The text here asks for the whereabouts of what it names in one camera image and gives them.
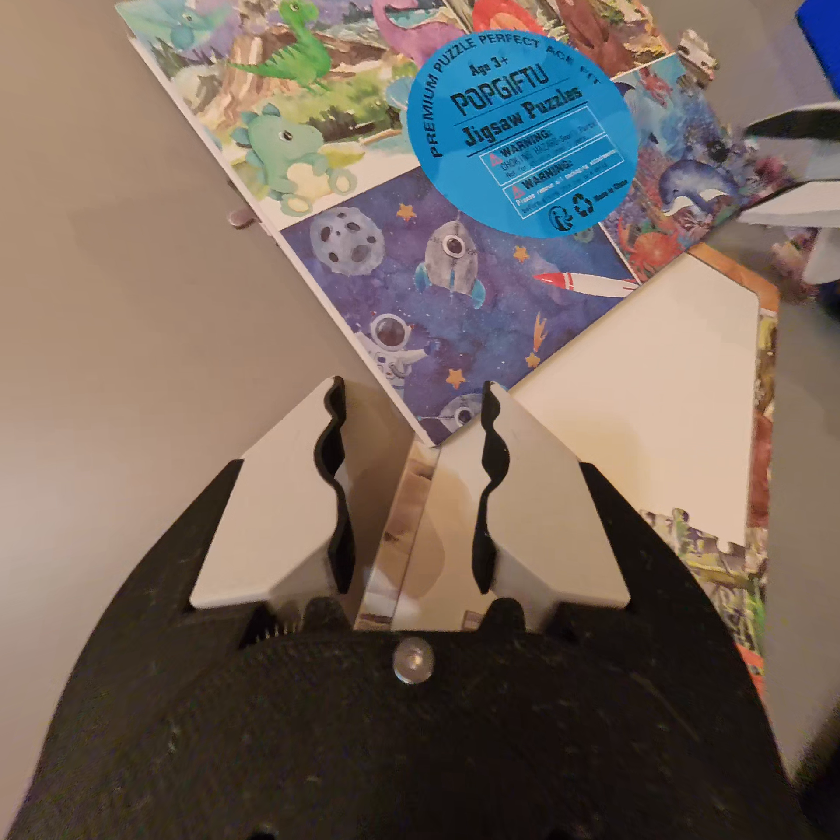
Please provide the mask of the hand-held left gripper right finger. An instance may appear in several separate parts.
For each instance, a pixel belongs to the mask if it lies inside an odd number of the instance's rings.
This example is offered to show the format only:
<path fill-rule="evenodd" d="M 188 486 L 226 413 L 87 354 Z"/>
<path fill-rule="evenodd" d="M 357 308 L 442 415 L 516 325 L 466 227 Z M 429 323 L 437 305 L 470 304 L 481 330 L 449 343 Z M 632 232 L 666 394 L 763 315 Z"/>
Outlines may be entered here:
<path fill-rule="evenodd" d="M 562 603 L 624 608 L 627 584 L 582 462 L 501 385 L 482 390 L 485 434 L 471 569 L 482 594 L 516 601 L 541 632 Z"/>

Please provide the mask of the puzzle tray with printed frame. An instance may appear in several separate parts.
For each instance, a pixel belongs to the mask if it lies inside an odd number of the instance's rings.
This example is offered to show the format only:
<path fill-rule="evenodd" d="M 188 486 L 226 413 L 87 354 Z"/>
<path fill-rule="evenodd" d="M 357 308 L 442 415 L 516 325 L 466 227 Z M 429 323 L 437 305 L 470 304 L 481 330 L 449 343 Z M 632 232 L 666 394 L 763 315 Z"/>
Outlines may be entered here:
<path fill-rule="evenodd" d="M 769 530 L 781 294 L 696 245 L 512 389 L 636 509 Z"/>

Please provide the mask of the blue bin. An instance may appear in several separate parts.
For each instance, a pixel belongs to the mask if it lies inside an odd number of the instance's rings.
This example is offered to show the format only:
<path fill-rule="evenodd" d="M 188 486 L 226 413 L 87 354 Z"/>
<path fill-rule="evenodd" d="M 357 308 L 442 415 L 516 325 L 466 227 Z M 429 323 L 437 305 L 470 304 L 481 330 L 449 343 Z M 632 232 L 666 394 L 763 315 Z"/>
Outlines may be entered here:
<path fill-rule="evenodd" d="M 795 16 L 826 73 L 838 73 L 839 1 L 804 1 Z"/>

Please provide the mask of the illustrated puzzle box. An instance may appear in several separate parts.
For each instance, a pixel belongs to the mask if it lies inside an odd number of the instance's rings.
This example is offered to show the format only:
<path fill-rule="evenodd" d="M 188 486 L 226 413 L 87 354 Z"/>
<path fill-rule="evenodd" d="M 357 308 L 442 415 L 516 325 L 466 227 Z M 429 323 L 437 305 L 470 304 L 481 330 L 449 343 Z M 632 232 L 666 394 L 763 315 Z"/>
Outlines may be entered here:
<path fill-rule="evenodd" d="M 468 2 L 467 30 L 450 8 L 386 13 L 417 2 L 246 5 L 117 10 L 418 433 L 358 627 L 474 629 L 495 597 L 471 569 L 484 384 L 514 397 L 785 166 L 719 123 L 676 52 L 624 48 L 657 40 L 638 2 L 607 3 L 616 64 L 515 2 Z"/>

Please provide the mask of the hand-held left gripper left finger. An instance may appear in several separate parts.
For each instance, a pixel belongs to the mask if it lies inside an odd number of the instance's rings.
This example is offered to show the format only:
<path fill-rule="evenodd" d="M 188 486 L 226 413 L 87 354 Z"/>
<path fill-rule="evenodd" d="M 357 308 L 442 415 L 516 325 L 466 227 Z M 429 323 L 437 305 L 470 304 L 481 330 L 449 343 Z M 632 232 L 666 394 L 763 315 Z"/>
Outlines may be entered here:
<path fill-rule="evenodd" d="M 321 382 L 239 460 L 196 583 L 196 609 L 264 603 L 284 620 L 319 596 L 349 592 L 343 378 Z"/>

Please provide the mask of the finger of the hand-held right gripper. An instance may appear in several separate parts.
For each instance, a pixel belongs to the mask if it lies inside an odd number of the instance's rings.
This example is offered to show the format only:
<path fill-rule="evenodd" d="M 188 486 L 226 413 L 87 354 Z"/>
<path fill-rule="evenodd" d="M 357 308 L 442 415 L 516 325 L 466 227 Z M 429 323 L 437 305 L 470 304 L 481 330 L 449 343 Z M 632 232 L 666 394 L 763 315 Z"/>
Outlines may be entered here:
<path fill-rule="evenodd" d="M 773 262 L 804 284 L 839 279 L 839 181 L 793 186 L 740 214 L 744 224 L 780 227 L 787 240 L 772 247 Z"/>
<path fill-rule="evenodd" d="M 746 137 L 839 141 L 839 100 L 792 108 L 752 122 Z"/>

